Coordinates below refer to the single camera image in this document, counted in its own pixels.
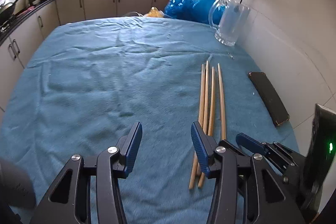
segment blue plastic bag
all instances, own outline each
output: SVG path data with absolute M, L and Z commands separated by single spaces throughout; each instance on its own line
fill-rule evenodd
M 209 24 L 209 11 L 215 0 L 170 0 L 164 13 L 175 19 L 183 19 Z M 213 14 L 213 22 L 219 24 L 224 7 L 219 7 Z

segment blue gripper pad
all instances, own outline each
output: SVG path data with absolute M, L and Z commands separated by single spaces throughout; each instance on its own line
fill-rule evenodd
M 121 158 L 124 162 L 124 173 L 127 177 L 132 172 L 135 159 L 137 158 L 140 142 L 142 138 L 142 125 L 140 122 L 135 122 L 131 128 L 130 133 L 125 140 L 123 147 L 120 150 Z
M 236 143 L 250 150 L 252 153 L 259 153 L 263 156 L 266 155 L 263 145 L 244 133 L 240 133 L 236 136 Z
M 213 150 L 210 149 L 210 151 L 207 151 L 209 148 L 207 149 L 206 146 L 209 145 L 207 145 L 206 135 L 198 122 L 193 122 L 191 126 L 191 139 L 194 144 L 201 171 L 208 177 L 210 175 L 209 156 L 213 154 Z

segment metal screw cap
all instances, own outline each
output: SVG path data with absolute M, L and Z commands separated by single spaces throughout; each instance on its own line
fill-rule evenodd
M 218 147 L 216 147 L 216 151 L 218 153 L 224 153 L 226 151 L 226 148 L 223 147 L 223 146 L 218 146 Z
M 263 156 L 258 154 L 258 153 L 254 154 L 253 157 L 254 157 L 255 160 L 262 160 L 263 159 Z
M 81 158 L 81 155 L 79 155 L 79 154 L 74 154 L 72 157 L 71 157 L 71 159 L 73 160 L 73 161 L 77 161 L 77 160 L 79 160 Z
M 111 154 L 115 153 L 118 151 L 118 148 L 116 148 L 115 146 L 111 146 L 107 149 L 107 151 Z

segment mug handle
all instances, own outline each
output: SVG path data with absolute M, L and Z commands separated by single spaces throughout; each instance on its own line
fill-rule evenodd
M 210 8 L 210 11 L 209 11 L 209 25 L 211 28 L 214 28 L 214 29 L 217 29 L 219 28 L 219 26 L 217 24 L 214 24 L 213 21 L 212 21 L 212 16 L 213 16 L 213 13 L 215 12 L 215 10 L 219 7 L 219 6 L 227 6 L 227 0 L 216 0 L 212 7 Z

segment glass mug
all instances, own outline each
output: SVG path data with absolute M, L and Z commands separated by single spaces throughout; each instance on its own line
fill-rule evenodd
M 224 6 L 225 10 L 220 19 L 219 25 L 212 21 L 212 16 L 219 6 Z M 240 35 L 246 19 L 250 13 L 250 8 L 231 0 L 216 0 L 209 11 L 209 24 L 216 29 L 215 38 L 224 45 L 234 46 Z

